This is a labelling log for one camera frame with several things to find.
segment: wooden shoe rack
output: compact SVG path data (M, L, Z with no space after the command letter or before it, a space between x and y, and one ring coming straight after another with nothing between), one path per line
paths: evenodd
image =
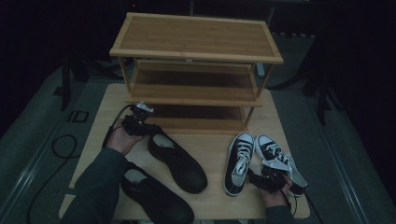
M246 131L273 64L283 63L264 21L142 13L127 13L110 55L120 60L126 103L153 107L147 123L168 133ZM260 87L256 63L268 64Z

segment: black shoe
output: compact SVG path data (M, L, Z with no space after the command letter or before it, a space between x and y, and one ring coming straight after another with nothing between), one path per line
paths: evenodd
M194 221L191 207L182 198L132 162L120 185L156 224L191 224Z
M164 162L178 186L188 193L200 193L207 186L201 165L159 126L148 141L149 153Z
M253 151L254 137L250 133L238 134L231 143L224 177L227 195L235 197L242 192Z

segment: black sneaker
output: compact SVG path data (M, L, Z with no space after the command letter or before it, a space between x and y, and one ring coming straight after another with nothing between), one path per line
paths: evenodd
M188 193L200 193L207 186L207 178L201 165L162 128L155 127L155 133L148 140L149 153L164 162L178 186Z
M253 151L254 137L250 133L238 134L231 143L224 178L227 195L235 197L242 192Z
M256 152L262 159L262 164L277 170L283 170L293 182L289 195L295 198L305 193L308 183L298 172L294 158L285 154L279 145L267 135L261 134L256 137Z
M182 198L132 162L120 185L156 224L191 224L194 221L191 207Z

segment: electrical cord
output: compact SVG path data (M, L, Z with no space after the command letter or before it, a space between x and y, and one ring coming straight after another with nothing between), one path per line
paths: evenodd
M61 154L59 154L59 153L56 151L55 145L56 145L56 143L57 143L60 139L65 138L65 137L70 137L70 138L73 140L74 145L73 145L72 150L70 151L70 153L69 153L67 156L62 156ZM27 224L31 224L31 223L32 223L32 221L31 221L32 209L33 209L33 206L34 206L34 204L35 204L35 200L38 198L38 196L40 195L40 193L41 193L41 191L44 189L44 187L47 186L47 184L51 181L51 179L52 179L53 177L55 177L55 176L58 174L58 172L59 172L70 160L80 157L80 154L79 154L79 155L76 155L76 156L73 156L73 154L75 153L76 149L77 149L77 138L76 138L75 136L71 135L71 134L64 134L64 135L62 135L62 136L60 136L60 137L58 137L58 138L56 138L55 140L52 141L52 145L51 145L52 153L53 153L56 157L61 158L61 159L64 159L64 161L63 161L62 164L55 170L55 172L44 182L44 184L41 186L41 188L37 191L37 193L36 193L35 196L33 197L33 200L30 202L29 207L28 207L28 209L27 209L27 214L26 214L26 223L27 223Z

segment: dark background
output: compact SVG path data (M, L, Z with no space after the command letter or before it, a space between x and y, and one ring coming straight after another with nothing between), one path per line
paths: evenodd
M318 68L330 74L330 86L395 202L391 171L396 134L396 4L390 0L196 0L194 13L264 20L273 6L272 32L316 37L301 72ZM46 77L61 66L64 55L77 51L108 61L127 11L189 15L190 1L1 0L1 135Z

